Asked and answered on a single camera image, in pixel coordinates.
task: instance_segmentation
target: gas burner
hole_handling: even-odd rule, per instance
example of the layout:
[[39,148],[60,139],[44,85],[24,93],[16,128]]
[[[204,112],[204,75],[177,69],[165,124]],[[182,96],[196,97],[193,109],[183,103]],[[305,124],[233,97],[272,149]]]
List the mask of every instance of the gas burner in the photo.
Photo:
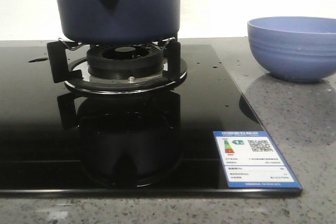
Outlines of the gas burner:
[[97,46],[87,52],[89,73],[104,79],[142,78],[163,68],[163,51],[155,44]]
[[115,46],[95,46],[87,57],[68,65],[66,49],[76,42],[48,43],[54,82],[65,82],[70,91],[83,96],[143,93],[173,89],[187,76],[177,41]]

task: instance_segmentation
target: qr code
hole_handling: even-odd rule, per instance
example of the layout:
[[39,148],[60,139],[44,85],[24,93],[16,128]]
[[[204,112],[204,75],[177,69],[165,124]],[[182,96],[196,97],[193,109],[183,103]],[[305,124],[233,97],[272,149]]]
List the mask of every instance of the qr code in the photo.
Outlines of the qr code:
[[267,140],[249,140],[252,151],[254,152],[272,152],[273,149]]

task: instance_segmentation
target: burner cap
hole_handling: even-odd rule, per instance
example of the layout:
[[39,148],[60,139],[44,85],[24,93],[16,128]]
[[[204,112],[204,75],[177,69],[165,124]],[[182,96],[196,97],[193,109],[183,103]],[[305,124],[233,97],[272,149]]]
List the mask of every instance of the burner cap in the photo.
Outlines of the burner cap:
[[141,78],[162,70],[163,51],[155,44],[97,46],[88,50],[89,73],[104,79]]

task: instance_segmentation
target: white wall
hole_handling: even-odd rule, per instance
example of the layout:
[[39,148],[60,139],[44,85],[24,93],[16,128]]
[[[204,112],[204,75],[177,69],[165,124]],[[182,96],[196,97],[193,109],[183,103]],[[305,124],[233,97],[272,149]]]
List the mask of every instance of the white wall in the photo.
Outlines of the white wall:
[[[246,36],[246,21],[262,16],[336,18],[336,0],[181,0],[185,37]],[[56,0],[0,0],[0,40],[64,37]]]

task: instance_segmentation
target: blue pot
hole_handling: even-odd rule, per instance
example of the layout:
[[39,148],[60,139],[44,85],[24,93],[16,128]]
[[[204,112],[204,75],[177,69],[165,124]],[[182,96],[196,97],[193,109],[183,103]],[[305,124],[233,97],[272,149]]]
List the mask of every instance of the blue pot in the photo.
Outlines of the blue pot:
[[336,19],[265,17],[247,24],[261,66],[293,82],[317,82],[336,72]]
[[175,36],[180,0],[57,0],[63,33],[77,42],[127,45]]

